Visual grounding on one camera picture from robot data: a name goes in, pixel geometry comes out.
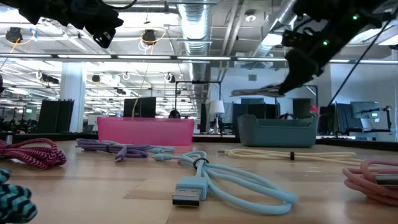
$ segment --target light blue usb cable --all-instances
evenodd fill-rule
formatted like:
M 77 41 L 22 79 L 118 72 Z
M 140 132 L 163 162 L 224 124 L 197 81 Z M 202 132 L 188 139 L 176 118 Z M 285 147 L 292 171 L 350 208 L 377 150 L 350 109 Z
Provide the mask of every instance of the light blue usb cable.
M 206 200 L 207 189 L 209 189 L 218 198 L 225 200 L 237 207 L 243 208 L 250 212 L 259 213 L 261 215 L 283 215 L 289 213 L 292 209 L 292 204 L 297 203 L 299 200 L 295 194 L 285 191 L 281 187 L 259 175 L 228 166 L 207 163 L 207 153 L 203 151 L 193 151 L 182 156 L 156 154 L 154 159 L 156 161 L 177 159 L 179 163 L 192 167 L 195 167 L 193 163 L 196 161 L 197 174 L 193 177 L 182 178 L 176 185 L 176 190 L 199 189 L 201 192 L 200 200 Z M 220 170 L 238 174 L 243 177 L 228 174 Z M 235 184 L 238 184 L 249 190 L 279 199 L 283 203 L 282 205 L 261 205 L 258 203 L 248 202 L 219 189 L 211 181 L 210 177 L 234 182 Z

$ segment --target pink braided cable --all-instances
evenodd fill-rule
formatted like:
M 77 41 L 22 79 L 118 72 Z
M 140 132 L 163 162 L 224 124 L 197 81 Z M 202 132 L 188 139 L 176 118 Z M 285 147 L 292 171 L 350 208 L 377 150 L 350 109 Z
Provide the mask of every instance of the pink braided cable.
M 376 174 L 398 174 L 398 169 L 371 169 L 372 164 L 398 166 L 398 161 L 384 161 L 370 159 L 361 163 L 360 169 L 343 169 L 343 174 L 347 177 L 344 184 L 353 189 L 364 193 L 369 198 L 388 205 L 398 206 L 398 186 L 387 187 L 376 183 Z
M 47 143 L 50 147 L 21 147 L 33 143 Z M 64 165 L 67 162 L 66 155 L 58 150 L 57 145 L 53 141 L 44 138 L 10 145 L 0 140 L 0 156 L 18 159 L 39 169 L 49 169 L 53 166 Z

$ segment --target wooden table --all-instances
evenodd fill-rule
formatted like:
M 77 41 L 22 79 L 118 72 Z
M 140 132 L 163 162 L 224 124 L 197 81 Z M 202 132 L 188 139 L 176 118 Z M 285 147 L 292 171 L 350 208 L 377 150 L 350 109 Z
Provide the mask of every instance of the wooden table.
M 52 170 L 37 170 L 24 164 L 1 161 L 12 171 L 10 183 L 33 191 L 39 209 L 31 223 L 38 224 L 324 224 L 397 223 L 396 207 L 381 205 L 363 194 L 346 188 L 343 166 L 321 162 L 290 162 L 230 159 L 218 151 L 241 147 L 239 144 L 195 144 L 209 153 L 212 163 L 235 166 L 260 174 L 299 195 L 300 202 L 288 215 L 254 215 L 210 196 L 200 208 L 173 207 L 171 196 L 179 178 L 193 175 L 191 167 L 175 161 L 126 159 L 114 163 L 105 153 L 82 152 L 74 142 L 60 142 L 68 164 Z M 354 151 L 361 158 L 396 158 L 398 153 L 315 146 L 296 151 Z M 218 186 L 246 200 L 278 203 L 229 182 Z

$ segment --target cream cable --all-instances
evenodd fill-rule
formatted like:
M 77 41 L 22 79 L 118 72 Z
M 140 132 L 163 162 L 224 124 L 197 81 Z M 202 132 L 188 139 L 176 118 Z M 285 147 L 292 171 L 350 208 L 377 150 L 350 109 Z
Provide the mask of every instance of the cream cable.
M 225 150 L 224 153 L 232 158 L 290 159 L 290 152 L 232 149 Z M 301 161 L 323 161 L 352 166 L 359 166 L 364 161 L 352 158 L 353 156 L 356 156 L 355 152 L 294 152 L 294 160 Z

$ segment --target pink bin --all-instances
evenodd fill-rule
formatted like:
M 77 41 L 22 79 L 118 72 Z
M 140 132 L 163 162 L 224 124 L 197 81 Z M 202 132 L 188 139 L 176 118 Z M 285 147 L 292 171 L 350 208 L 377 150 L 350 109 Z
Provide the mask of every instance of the pink bin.
M 98 138 L 122 144 L 190 146 L 192 119 L 98 117 Z

